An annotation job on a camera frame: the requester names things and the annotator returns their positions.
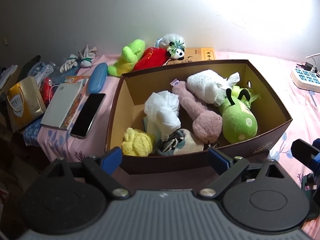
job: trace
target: yellow towel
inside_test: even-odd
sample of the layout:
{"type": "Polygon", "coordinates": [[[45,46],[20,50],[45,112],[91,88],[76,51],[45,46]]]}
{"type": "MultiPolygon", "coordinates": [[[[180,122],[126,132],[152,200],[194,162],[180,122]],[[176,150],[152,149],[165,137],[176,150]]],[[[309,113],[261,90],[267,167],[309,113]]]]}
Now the yellow towel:
{"type": "Polygon", "coordinates": [[[124,155],[147,157],[153,151],[155,141],[154,135],[129,127],[124,133],[122,152],[124,155]]]}

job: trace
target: phone screen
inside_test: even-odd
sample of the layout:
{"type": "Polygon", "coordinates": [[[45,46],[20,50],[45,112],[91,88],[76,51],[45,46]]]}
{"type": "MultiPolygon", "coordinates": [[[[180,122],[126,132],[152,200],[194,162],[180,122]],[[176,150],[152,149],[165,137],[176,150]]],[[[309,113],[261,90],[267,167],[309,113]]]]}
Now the phone screen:
{"type": "Polygon", "coordinates": [[[98,111],[105,94],[90,94],[87,101],[84,103],[82,110],[70,132],[71,135],[76,135],[85,138],[98,111]]]}

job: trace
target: white wall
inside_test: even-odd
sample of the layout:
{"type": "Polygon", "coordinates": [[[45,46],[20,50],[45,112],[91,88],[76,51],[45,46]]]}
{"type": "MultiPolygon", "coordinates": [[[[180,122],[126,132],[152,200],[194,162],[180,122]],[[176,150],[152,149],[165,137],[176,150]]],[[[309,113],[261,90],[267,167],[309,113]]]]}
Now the white wall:
{"type": "Polygon", "coordinates": [[[86,43],[120,53],[179,33],[187,47],[303,61],[320,52],[320,0],[0,0],[0,65],[62,63],[86,43]]]}

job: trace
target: green caterpillar plush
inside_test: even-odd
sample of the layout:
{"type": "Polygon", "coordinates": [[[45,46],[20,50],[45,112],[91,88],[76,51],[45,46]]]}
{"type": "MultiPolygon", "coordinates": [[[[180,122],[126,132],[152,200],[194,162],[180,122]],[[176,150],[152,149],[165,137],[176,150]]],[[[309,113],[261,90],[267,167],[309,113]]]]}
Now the green caterpillar plush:
{"type": "Polygon", "coordinates": [[[227,98],[219,107],[222,116],[222,134],[231,144],[255,137],[258,130],[257,120],[248,107],[241,101],[245,96],[250,102],[250,94],[242,89],[238,97],[231,95],[230,88],[226,90],[227,98]]]}

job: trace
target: green dinosaur plush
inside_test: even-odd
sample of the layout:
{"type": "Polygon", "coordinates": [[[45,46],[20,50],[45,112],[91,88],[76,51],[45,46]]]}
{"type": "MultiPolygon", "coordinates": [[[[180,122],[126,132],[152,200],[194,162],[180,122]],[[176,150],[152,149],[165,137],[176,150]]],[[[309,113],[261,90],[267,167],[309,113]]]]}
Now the green dinosaur plush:
{"type": "Polygon", "coordinates": [[[120,58],[113,66],[108,66],[108,73],[120,77],[124,73],[132,71],[134,65],[142,57],[146,44],[142,40],[135,40],[122,49],[120,58]]]}
{"type": "Polygon", "coordinates": [[[238,98],[231,95],[231,89],[226,90],[227,98],[219,107],[222,116],[222,134],[231,144],[249,140],[256,136],[257,120],[247,106],[241,101],[245,96],[250,101],[249,92],[241,90],[238,98]]]}

